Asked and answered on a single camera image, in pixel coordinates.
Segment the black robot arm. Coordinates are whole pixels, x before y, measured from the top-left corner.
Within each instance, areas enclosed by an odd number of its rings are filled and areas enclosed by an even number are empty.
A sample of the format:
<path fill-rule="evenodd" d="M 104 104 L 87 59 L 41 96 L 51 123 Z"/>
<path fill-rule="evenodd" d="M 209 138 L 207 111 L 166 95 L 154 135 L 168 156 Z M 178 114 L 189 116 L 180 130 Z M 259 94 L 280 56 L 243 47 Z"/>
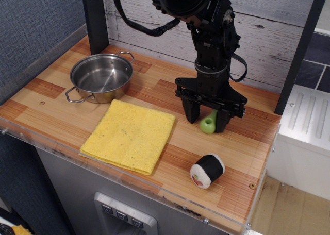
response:
<path fill-rule="evenodd" d="M 216 111 L 215 131 L 223 132 L 230 119 L 243 117 L 247 98 L 229 84 L 232 59 L 247 65 L 235 54 L 240 36 L 234 26 L 230 0 L 152 0 L 162 13 L 187 24 L 196 50 L 195 78 L 177 78 L 176 96 L 181 98 L 187 120 L 194 123 L 201 106 Z"/>

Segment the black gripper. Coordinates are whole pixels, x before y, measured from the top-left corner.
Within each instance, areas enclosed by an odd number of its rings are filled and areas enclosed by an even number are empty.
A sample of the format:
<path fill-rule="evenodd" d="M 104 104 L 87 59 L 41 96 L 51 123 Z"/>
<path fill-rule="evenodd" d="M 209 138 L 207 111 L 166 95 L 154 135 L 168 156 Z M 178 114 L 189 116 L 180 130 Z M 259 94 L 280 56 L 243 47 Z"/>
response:
<path fill-rule="evenodd" d="M 225 70 L 215 73 L 197 71 L 196 78 L 177 78 L 176 96 L 181 98 L 188 122 L 193 124 L 200 115 L 200 106 L 218 110 L 216 133 L 222 133 L 230 119 L 245 115 L 248 100 L 229 84 Z"/>

